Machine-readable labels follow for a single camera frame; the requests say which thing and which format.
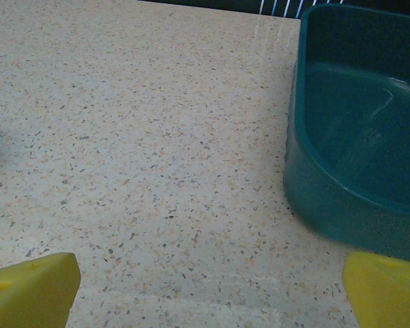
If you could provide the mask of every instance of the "dark background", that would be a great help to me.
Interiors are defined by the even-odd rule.
[[[176,5],[192,5],[195,7],[212,8],[219,10],[230,10],[233,12],[249,12],[259,14],[262,0],[144,0],[160,3],[173,3]],[[318,0],[316,4],[326,3],[327,0]],[[330,0],[330,3],[339,3],[340,0]],[[286,6],[288,9],[286,17],[301,18],[302,12],[313,5],[313,0],[264,0],[262,12],[263,15],[284,16]],[[410,0],[344,0],[343,4],[360,5],[367,8],[387,10],[410,15]]]

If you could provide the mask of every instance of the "teal plastic bowl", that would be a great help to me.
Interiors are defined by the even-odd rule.
[[[321,234],[410,260],[409,16],[304,12],[284,189]]]

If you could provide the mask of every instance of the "yellow plastic object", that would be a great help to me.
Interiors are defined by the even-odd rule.
[[[357,251],[343,283],[360,328],[410,328],[410,262]]]
[[[0,328],[64,328],[80,282],[70,253],[0,269]]]

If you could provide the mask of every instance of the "green object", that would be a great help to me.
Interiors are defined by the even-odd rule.
[[[286,147],[284,189],[304,222],[410,260],[410,16],[304,12]]]

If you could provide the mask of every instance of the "speckled white surface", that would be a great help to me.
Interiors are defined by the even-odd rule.
[[[282,188],[299,21],[0,0],[0,267],[77,255],[69,327],[356,327]]]

